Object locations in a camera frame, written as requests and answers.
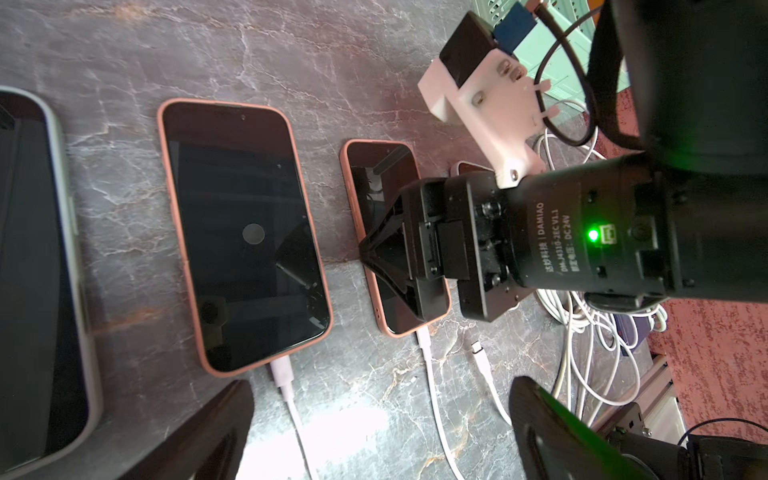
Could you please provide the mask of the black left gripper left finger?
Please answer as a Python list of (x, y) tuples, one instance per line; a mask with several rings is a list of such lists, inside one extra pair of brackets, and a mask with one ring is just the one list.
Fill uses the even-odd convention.
[(233, 479), (254, 413), (250, 384), (229, 383), (124, 479)]

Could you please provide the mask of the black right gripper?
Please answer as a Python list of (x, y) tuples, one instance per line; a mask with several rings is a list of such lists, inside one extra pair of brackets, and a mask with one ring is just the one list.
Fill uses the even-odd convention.
[(440, 314), (454, 280), (462, 316), (493, 322), (531, 293), (513, 276), (507, 212), (490, 172), (417, 180), (360, 242), (360, 257), (421, 321)]

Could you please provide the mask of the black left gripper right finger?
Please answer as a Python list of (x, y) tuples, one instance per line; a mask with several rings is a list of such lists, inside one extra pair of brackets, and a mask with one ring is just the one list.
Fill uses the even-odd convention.
[(516, 377), (510, 417), (528, 479), (652, 479), (528, 376)]

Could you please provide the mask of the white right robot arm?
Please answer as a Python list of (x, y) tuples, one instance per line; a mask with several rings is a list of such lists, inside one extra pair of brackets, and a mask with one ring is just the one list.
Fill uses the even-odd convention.
[[(556, 113), (512, 56), (534, 23), (572, 61), (589, 130), (624, 156), (550, 171), (528, 146)], [(424, 321), (448, 279), (462, 314), (485, 321), (535, 289), (621, 313), (765, 302), (766, 82), (763, 1), (607, 1), (587, 65), (541, 1), (497, 26), (468, 13), (419, 88), (492, 168), (400, 188), (361, 260)]]

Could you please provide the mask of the leftmost phone white case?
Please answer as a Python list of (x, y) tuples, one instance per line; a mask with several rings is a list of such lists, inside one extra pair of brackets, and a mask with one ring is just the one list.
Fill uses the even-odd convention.
[(1, 89), (1, 476), (19, 479), (95, 430), (103, 390), (84, 298), (61, 124)]

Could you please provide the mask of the green file organizer rack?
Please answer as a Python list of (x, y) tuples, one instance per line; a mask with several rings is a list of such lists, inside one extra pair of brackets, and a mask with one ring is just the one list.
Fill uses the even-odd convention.
[[(491, 26), (496, 27), (516, 4), (523, 4), (523, 1), (475, 0), (472, 2), (472, 11)], [(590, 7), (601, 4), (602, 1), (552, 1), (550, 12), (557, 24), (566, 30), (576, 20), (587, 14)], [(568, 35), (568, 40), (585, 71), (588, 70), (589, 54), (598, 20), (599, 15), (595, 14)], [(531, 77), (537, 73), (538, 67), (554, 41), (555, 38), (551, 32), (538, 21), (536, 27), (514, 50), (514, 55), (528, 69)], [(585, 103), (583, 90), (561, 47), (557, 48), (545, 66), (542, 79), (551, 82), (547, 95), (552, 99)]]

